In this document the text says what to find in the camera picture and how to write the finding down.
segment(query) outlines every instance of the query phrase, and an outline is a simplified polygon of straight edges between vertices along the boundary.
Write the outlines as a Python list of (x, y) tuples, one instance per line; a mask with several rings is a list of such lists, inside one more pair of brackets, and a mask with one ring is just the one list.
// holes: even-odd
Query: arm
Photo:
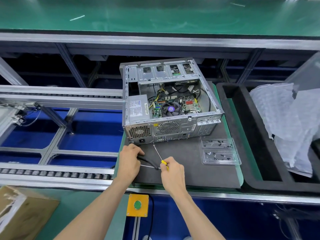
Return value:
[(74, 218), (54, 240), (102, 240), (105, 238), (119, 202), (137, 176), (144, 152), (134, 144), (124, 146), (119, 156), (118, 175), (112, 184)]
[(225, 240), (188, 194), (184, 179), (184, 167), (173, 157), (164, 161), (168, 164), (169, 171), (163, 163), (160, 165), (162, 184), (177, 204), (192, 239)]

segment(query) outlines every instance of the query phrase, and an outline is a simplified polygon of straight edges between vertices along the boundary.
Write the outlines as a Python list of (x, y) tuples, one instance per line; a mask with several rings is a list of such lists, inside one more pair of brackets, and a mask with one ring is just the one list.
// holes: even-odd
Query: bubble wrap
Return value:
[(296, 99), (293, 88), (293, 83), (267, 84), (250, 95), (288, 169), (311, 177), (308, 151), (320, 130), (320, 88), (299, 91)]

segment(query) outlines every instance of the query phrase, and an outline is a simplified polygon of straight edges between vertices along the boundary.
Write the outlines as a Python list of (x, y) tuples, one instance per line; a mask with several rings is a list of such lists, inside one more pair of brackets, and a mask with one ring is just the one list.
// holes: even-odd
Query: white sticker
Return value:
[(141, 100), (131, 101), (129, 104), (129, 116), (142, 116)]
[(145, 110), (146, 110), (146, 115), (148, 115), (148, 114), (149, 114), (148, 104), (144, 104), (144, 108), (145, 108)]

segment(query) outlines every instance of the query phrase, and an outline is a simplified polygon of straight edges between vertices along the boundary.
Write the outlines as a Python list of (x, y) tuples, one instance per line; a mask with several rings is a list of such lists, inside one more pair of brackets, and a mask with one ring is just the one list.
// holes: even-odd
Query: black anti-static mat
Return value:
[[(223, 123), (217, 124), (211, 135), (215, 138), (226, 138)], [(155, 146), (163, 159), (172, 156), (177, 162), (184, 166), (186, 185), (188, 186), (240, 188), (235, 166), (202, 164), (198, 137), (158, 142)], [(140, 147), (145, 152), (145, 157), (148, 160), (160, 166), (161, 160), (153, 144), (140, 145)], [(141, 164), (150, 166), (144, 161), (141, 161)], [(160, 169), (155, 170), (149, 167), (140, 167), (134, 183), (162, 184), (160, 174)]]

